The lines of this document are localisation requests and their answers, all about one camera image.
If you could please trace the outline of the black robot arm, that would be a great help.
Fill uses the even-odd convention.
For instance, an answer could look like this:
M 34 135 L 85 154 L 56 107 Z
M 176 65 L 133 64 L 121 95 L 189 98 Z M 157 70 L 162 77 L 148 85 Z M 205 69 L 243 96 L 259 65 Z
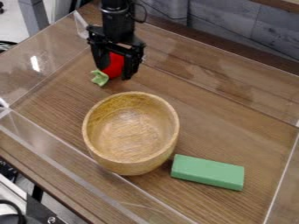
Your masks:
M 134 0 L 101 0 L 102 25 L 89 24 L 88 44 L 97 69 L 108 74 L 116 67 L 116 77 L 129 80 L 142 63 L 145 42 L 134 35 L 136 23 L 146 19 L 136 18 Z

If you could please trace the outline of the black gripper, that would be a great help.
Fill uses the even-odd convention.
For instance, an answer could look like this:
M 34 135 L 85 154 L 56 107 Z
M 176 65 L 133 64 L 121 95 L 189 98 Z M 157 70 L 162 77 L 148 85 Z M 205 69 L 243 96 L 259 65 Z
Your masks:
M 145 42 L 133 33 L 126 34 L 120 40 L 113 40 L 104 34 L 102 27 L 97 25 L 89 25 L 86 31 L 88 44 L 97 69 L 102 70 L 108 67 L 109 52 L 125 54 L 121 80 L 129 80 L 142 61 Z

